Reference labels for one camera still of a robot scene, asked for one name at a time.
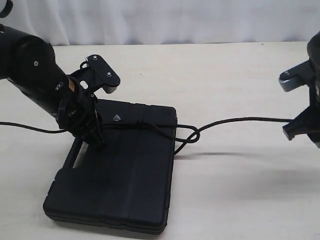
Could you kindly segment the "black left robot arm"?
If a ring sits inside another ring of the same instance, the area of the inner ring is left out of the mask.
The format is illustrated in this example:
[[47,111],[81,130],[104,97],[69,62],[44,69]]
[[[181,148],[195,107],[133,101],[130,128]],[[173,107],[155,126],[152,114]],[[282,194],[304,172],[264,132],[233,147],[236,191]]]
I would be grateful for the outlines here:
[[84,89],[64,73],[50,43],[1,25],[0,77],[52,116],[60,130],[98,149],[104,145],[92,87]]

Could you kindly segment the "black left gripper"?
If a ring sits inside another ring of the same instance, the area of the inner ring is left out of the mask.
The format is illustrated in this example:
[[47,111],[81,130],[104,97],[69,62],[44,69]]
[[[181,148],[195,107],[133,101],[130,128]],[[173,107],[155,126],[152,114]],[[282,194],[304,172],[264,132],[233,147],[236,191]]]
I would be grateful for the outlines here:
[[57,123],[61,130],[68,131],[97,150],[105,146],[102,137],[101,117],[91,91],[78,91],[62,98],[58,106]]

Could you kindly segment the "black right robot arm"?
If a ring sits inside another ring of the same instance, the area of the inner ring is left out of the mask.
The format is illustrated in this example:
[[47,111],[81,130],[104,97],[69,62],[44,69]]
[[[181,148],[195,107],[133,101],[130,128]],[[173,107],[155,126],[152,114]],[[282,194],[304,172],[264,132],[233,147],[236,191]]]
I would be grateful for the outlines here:
[[288,140],[298,135],[307,135],[320,147],[320,34],[307,43],[308,60],[284,72],[278,82],[285,92],[301,86],[309,88],[309,106],[297,117],[282,127]]

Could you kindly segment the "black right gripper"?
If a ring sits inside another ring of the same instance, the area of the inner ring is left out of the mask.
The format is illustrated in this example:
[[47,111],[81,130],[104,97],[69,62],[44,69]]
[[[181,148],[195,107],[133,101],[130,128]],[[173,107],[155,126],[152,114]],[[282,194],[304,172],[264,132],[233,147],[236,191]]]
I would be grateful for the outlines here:
[[309,106],[297,117],[282,127],[289,141],[297,135],[307,134],[309,139],[320,147],[320,81],[312,74],[308,81]]

